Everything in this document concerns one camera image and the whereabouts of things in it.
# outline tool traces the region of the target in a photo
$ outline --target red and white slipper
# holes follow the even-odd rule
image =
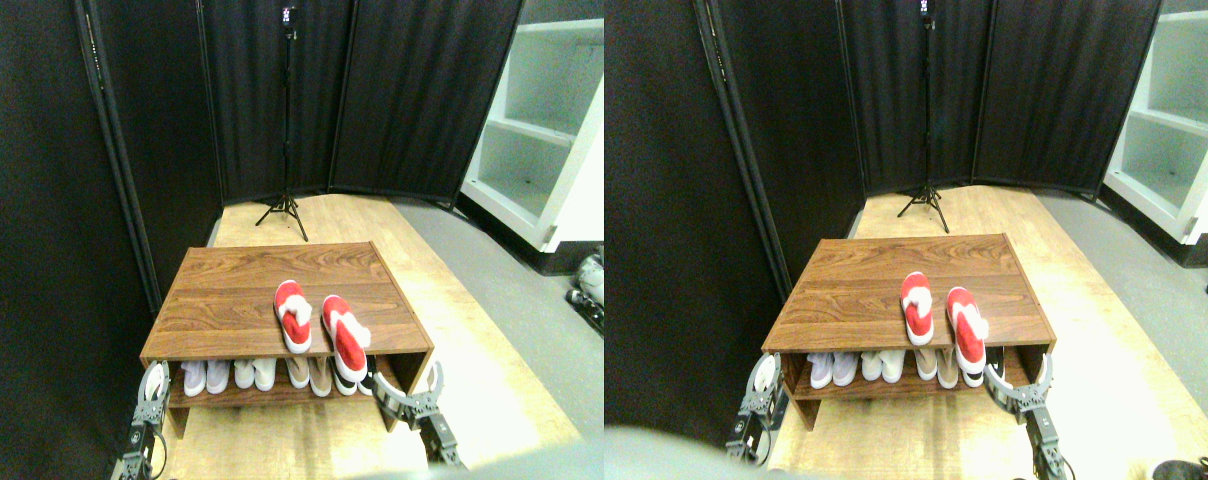
[[[336,351],[333,364],[338,375],[352,383],[360,383],[368,371],[362,349],[368,347],[372,334],[356,320],[352,306],[335,294],[324,299],[323,317],[324,329],[329,330],[329,337],[333,340]]]
[[[902,311],[906,314],[906,339],[914,346],[928,345],[933,340],[933,293],[928,289],[928,276],[916,271],[902,282]]]
[[[964,287],[956,287],[947,293],[946,314],[956,329],[956,364],[969,375],[978,375],[987,368],[987,335],[991,324],[983,319],[978,306],[972,301],[972,293]]]
[[[302,285],[297,282],[284,281],[275,289],[275,318],[284,330],[284,346],[289,352],[310,349],[310,303],[302,297]]]

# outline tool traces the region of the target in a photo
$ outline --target tripod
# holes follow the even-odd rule
[[[294,201],[294,192],[289,187],[288,177],[288,164],[289,164],[289,116],[294,112],[294,102],[290,93],[294,92],[294,41],[297,40],[297,33],[294,31],[292,12],[296,6],[288,6],[284,8],[284,195],[280,195],[279,199],[275,199],[274,204],[262,214],[262,218],[257,219],[254,224],[261,225],[266,216],[274,214],[274,212],[283,212],[283,214],[289,214],[294,220],[297,220],[297,229],[302,229],[302,239],[310,242],[310,238],[306,237],[306,227],[302,227],[302,218],[297,215],[297,201]]]
[[[929,74],[929,54],[933,52],[929,50],[929,33],[933,31],[933,16],[928,12],[928,0],[920,0],[920,17],[924,18],[924,186],[914,191],[914,196],[911,196],[911,201],[902,207],[901,212],[898,212],[898,218],[902,218],[906,209],[911,206],[930,206],[934,210],[937,210],[937,216],[942,218],[942,230],[946,233],[951,233],[951,227],[946,225],[946,215],[942,214],[942,207],[937,204],[939,199],[942,199],[942,195],[939,195],[937,189],[933,187],[933,151],[929,150],[929,140],[933,138],[933,99],[929,97],[929,81],[933,79]]]

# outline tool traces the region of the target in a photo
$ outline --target wooden floor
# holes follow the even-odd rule
[[[376,243],[435,343],[432,360],[445,365],[440,407],[467,465],[580,438],[475,297],[389,201],[329,195],[302,198],[298,209],[312,243]],[[302,243],[297,224],[281,214],[254,227],[265,210],[226,207],[216,245]],[[371,401],[193,407],[185,438],[176,440],[169,426],[165,435],[165,479],[350,478],[426,467],[417,433],[399,426],[388,434]]]
[[[942,192],[953,235],[1006,233],[1057,334],[1049,411],[1081,479],[1140,479],[1208,456],[1208,418],[1084,253],[1028,191]],[[866,201],[859,238],[943,235],[936,212]],[[1026,428],[987,397],[824,401],[815,429],[788,415],[769,467],[850,479],[1033,479]]]

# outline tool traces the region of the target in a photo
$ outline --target shoe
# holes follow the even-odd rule
[[[252,358],[236,362],[236,387],[240,389],[252,387]]]
[[[847,387],[856,378],[856,352],[836,352],[831,378],[836,387]]]
[[[956,365],[956,348],[946,347],[937,352],[937,383],[947,391],[960,383],[960,366]]]
[[[372,384],[374,383],[372,376],[377,375],[377,364],[372,360],[372,355],[365,358],[365,364],[368,365],[368,371],[365,374],[365,378],[360,380],[360,384],[356,384],[356,387],[360,389],[360,393],[366,394],[366,397],[372,397]]]
[[[226,384],[230,383],[230,360],[209,360],[207,377],[208,393],[215,395],[223,393]]]
[[[937,376],[937,352],[934,348],[911,351],[914,353],[914,370],[920,380],[929,381]]]
[[[187,397],[197,397],[205,387],[205,362],[182,362],[182,370],[187,371],[182,389],[187,392]]]
[[[329,365],[333,365],[335,363],[336,358],[330,357]],[[342,378],[342,374],[339,374],[339,371],[336,371],[336,369],[333,369],[333,378],[335,383],[338,386],[338,393],[343,394],[343,397],[353,397],[353,394],[356,393],[358,389],[356,384],[360,384],[356,381],[348,381],[347,378]]]
[[[284,281],[275,288],[275,318],[284,330],[284,346],[292,353],[310,349],[310,303],[302,297],[302,285]]]
[[[356,320],[352,306],[335,294],[324,299],[323,319],[329,337],[333,340],[336,370],[348,383],[360,383],[368,369],[362,349],[368,347],[372,334]]]
[[[928,289],[927,276],[916,271],[902,282],[902,311],[906,314],[906,339],[912,346],[928,345],[933,340],[933,293]]]
[[[831,383],[836,357],[831,352],[809,353],[809,362],[813,364],[813,374],[809,375],[811,387],[814,391],[827,387],[827,383]]]
[[[1208,479],[1208,457],[1200,457],[1200,463],[1171,459],[1151,465],[1148,480],[1200,480]]]
[[[947,293],[946,314],[956,329],[956,364],[969,375],[981,375],[987,366],[987,335],[991,325],[983,319],[978,306],[972,301],[972,293],[964,287],[956,287]]]
[[[294,384],[294,388],[306,388],[306,384],[310,383],[310,366],[307,366],[306,358],[284,358],[284,366],[288,368],[288,382]]]
[[[861,378],[866,381],[879,380],[884,372],[884,362],[879,359],[878,349],[861,352]]]
[[[329,366],[331,365],[329,358],[306,358],[306,364],[308,370],[312,370],[310,392],[315,393],[315,397],[329,397],[329,392],[333,392],[333,369]]]
[[[257,358],[252,360],[252,384],[259,391],[271,392],[275,387],[275,358]]]
[[[884,363],[883,380],[896,383],[902,378],[902,365],[906,363],[905,349],[882,349],[879,360]]]

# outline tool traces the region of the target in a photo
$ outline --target wooden shoe rack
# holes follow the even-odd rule
[[[901,288],[906,274],[923,271],[933,293],[933,340],[912,346],[906,339]],[[763,352],[782,353],[784,388],[808,429],[825,399],[985,394],[964,380],[945,389],[924,381],[907,352],[895,384],[865,381],[861,371],[847,387],[809,386],[811,352],[943,348],[953,346],[946,316],[952,287],[965,287],[991,323],[987,347],[1005,347],[1005,378],[1014,387],[1036,378],[1040,355],[1056,343],[1052,326],[1007,237],[948,236],[925,238],[824,239],[800,276],[791,297],[763,341]]]
[[[275,319],[275,288],[294,279],[310,302],[310,351],[295,355],[284,346]],[[374,244],[330,243],[279,247],[191,248],[156,317],[143,366],[169,362],[173,375],[169,422],[185,434],[191,407],[248,407],[310,401],[373,401],[356,393],[343,397],[333,387],[315,397],[310,387],[294,388],[284,362],[275,365],[275,384],[267,392],[236,387],[234,371],[223,393],[186,397],[180,362],[237,358],[331,357],[333,343],[320,323],[329,294],[339,294],[372,332],[365,349],[377,371],[411,392],[425,370],[434,345]],[[387,430],[395,420],[383,416]]]

